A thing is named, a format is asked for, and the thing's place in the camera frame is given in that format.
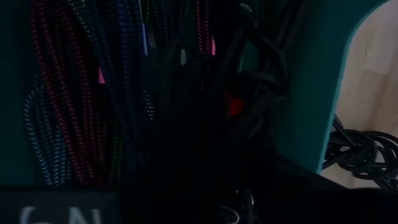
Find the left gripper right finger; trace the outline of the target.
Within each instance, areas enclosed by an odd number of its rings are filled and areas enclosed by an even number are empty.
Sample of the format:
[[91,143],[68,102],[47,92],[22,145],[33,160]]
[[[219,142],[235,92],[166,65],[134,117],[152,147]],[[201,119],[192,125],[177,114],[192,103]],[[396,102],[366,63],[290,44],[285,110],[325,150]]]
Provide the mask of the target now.
[[259,165],[274,185],[293,189],[344,189],[336,182],[322,177],[281,156],[272,138],[265,140],[259,151]]

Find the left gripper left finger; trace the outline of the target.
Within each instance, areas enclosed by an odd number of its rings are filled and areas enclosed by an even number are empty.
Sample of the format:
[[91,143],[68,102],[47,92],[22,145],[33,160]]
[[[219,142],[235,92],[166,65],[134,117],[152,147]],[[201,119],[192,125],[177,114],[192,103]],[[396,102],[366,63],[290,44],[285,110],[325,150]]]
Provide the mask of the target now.
[[124,146],[124,185],[155,182],[170,170],[171,160],[172,155],[160,139],[127,139]]

